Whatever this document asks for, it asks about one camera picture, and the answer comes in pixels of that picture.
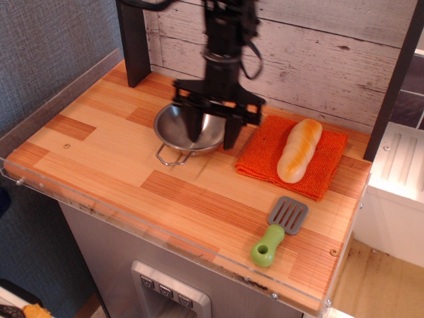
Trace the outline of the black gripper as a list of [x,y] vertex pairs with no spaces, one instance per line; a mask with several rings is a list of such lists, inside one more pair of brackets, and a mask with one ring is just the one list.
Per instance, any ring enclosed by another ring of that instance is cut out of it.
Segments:
[[226,118],[223,144],[223,148],[229,150],[243,126],[260,123],[264,100],[239,83],[240,55],[205,54],[203,57],[206,61],[205,78],[175,80],[174,103],[191,105],[187,108],[187,133],[192,142],[196,142],[202,132],[205,113],[231,115]]

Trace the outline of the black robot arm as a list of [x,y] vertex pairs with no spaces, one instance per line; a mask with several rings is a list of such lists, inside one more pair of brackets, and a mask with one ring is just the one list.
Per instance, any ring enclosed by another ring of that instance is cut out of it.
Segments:
[[265,101],[239,82],[240,73],[245,71],[243,48],[260,53],[252,43],[259,19],[254,1],[204,1],[203,8],[207,36],[203,51],[205,77],[177,79],[174,104],[182,108],[187,135],[193,142],[201,134],[205,115],[224,118],[223,147],[228,150],[243,126],[258,125],[262,117]]

